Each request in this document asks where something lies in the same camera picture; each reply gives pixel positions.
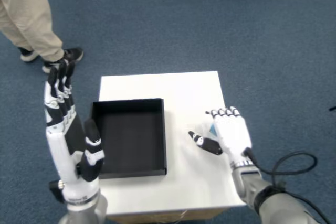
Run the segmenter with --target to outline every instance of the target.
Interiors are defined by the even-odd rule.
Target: black sneaker
[[[76,48],[70,48],[70,49],[66,49],[64,50],[64,56],[63,58],[52,62],[52,61],[44,61],[42,70],[44,73],[50,73],[50,69],[51,67],[56,67],[58,69],[59,64],[62,61],[65,61],[66,64],[68,64],[71,61],[80,61],[83,58],[83,49],[81,49],[80,47],[76,47]]]
[[[22,48],[22,47],[18,47],[18,49],[21,52],[20,59],[23,60],[24,62],[31,62],[31,61],[35,60],[38,56],[38,53],[35,52],[34,50],[33,51],[28,51],[27,49]]]

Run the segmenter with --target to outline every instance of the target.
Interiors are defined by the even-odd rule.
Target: blue carpet
[[[85,49],[74,77],[83,120],[101,76],[218,70],[260,163],[294,150],[318,156],[315,170],[286,178],[288,190],[336,222],[335,0],[49,1],[64,47]],[[2,35],[0,49],[0,223],[56,223],[66,209],[47,186],[58,176],[45,140],[46,75]],[[191,223],[205,222],[260,223],[248,208]]]

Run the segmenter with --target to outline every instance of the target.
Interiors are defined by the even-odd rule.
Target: wire
[[[255,158],[253,152],[252,152],[252,149],[251,148],[246,148],[244,150],[244,155],[247,156],[252,162],[253,164],[259,169],[261,170],[263,173],[266,173],[268,175],[271,175],[271,179],[272,179],[272,185],[276,188],[279,188],[279,189],[282,189],[284,193],[287,193],[289,194],[290,196],[296,198],[296,199],[299,199],[303,202],[305,202],[306,204],[308,204],[312,209],[314,209],[319,215],[320,217],[327,223],[327,224],[331,224],[331,222],[327,219],[327,217],[324,215],[324,213],[314,204],[312,203],[310,200],[300,196],[300,195],[297,195],[297,194],[294,194],[294,193],[291,193],[291,192],[288,192],[285,190],[285,185],[284,183],[278,183],[276,182],[276,176],[279,176],[279,175],[298,175],[298,174],[303,174],[303,173],[307,173],[311,170],[313,170],[316,166],[317,166],[317,163],[318,163],[318,159],[315,155],[311,154],[311,153],[308,153],[308,152],[292,152],[292,153],[289,153],[288,155],[282,157],[281,159],[279,159],[272,171],[269,171],[269,170],[265,170],[263,168],[261,168],[259,165],[258,165],[258,162],[257,162],[257,159]],[[284,172],[278,172],[278,168],[279,166],[286,160],[292,158],[292,157],[295,157],[295,156],[309,156],[312,158],[313,160],[313,163],[308,166],[307,168],[304,168],[304,169],[300,169],[300,170],[293,170],[293,171],[284,171]]]

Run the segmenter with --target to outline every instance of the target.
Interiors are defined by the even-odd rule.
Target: white table
[[[167,175],[102,179],[108,216],[243,206],[225,154],[196,146],[188,131],[214,138],[206,110],[223,108],[218,73],[105,76],[99,101],[163,98]]]

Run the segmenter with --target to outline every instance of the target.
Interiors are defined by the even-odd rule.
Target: black box
[[[100,178],[166,175],[163,99],[94,102],[105,160]]]

